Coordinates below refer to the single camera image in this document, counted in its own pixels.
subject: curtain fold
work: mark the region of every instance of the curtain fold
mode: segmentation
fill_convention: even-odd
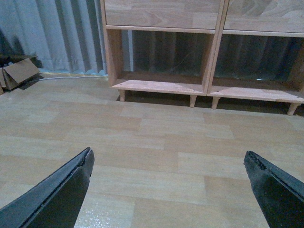
[[[99,0],[0,1],[0,52],[37,55],[39,67],[106,72]]]
[[[199,76],[206,34],[133,31],[134,71]]]
[[[223,35],[215,76],[287,81],[303,38]]]

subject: black object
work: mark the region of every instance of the black object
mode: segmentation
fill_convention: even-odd
[[[0,210],[1,228],[72,228],[90,183],[94,154],[86,148]]]
[[[5,66],[8,66],[9,63],[10,63],[10,56],[8,57],[0,57],[0,67],[5,67]]]
[[[304,228],[304,183],[252,151],[244,162],[269,227]]]

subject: wooden floor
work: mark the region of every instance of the wooden floor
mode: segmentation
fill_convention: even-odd
[[[301,116],[118,96],[107,78],[1,95],[0,207],[86,147],[95,165],[77,228],[267,228],[243,165],[247,150],[304,181]]]

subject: cable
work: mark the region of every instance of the cable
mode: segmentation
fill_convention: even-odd
[[[48,78],[42,78],[42,79],[38,79],[38,80],[28,81],[28,83],[30,83],[30,82],[38,82],[38,81],[45,81],[45,80],[51,80],[51,79],[62,79],[62,78],[107,77],[107,76],[108,76],[108,75],[79,76],[79,77],[48,77]]]

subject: cardboard box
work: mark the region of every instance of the cardboard box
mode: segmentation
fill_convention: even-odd
[[[39,73],[39,69],[29,58],[15,62],[0,69],[1,87],[12,90],[37,73]]]

